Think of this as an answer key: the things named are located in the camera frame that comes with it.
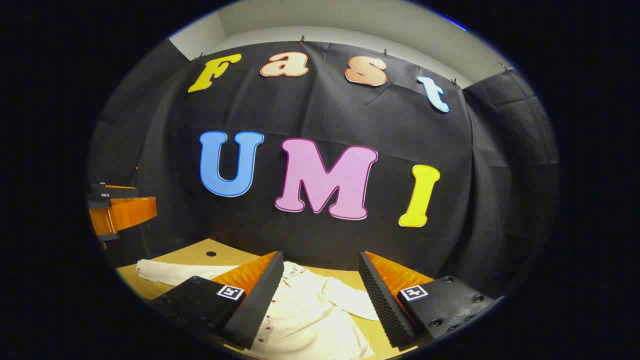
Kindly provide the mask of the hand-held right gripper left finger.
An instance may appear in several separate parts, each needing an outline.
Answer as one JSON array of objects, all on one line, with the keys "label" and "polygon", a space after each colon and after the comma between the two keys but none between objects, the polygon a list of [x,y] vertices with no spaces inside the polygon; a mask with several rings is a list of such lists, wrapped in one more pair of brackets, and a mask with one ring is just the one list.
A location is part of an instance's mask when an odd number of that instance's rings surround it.
[{"label": "hand-held right gripper left finger", "polygon": [[150,307],[203,341],[251,349],[283,271],[282,252],[273,251],[218,276],[189,276]]}]

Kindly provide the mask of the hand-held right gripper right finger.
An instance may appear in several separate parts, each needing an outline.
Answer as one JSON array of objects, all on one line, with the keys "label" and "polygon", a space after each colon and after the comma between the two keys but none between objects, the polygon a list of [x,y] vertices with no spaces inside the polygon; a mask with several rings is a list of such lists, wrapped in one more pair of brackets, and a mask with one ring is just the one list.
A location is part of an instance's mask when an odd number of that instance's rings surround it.
[{"label": "hand-held right gripper right finger", "polygon": [[455,276],[433,279],[369,251],[359,254],[358,266],[388,341],[399,350],[439,342],[496,304]]}]

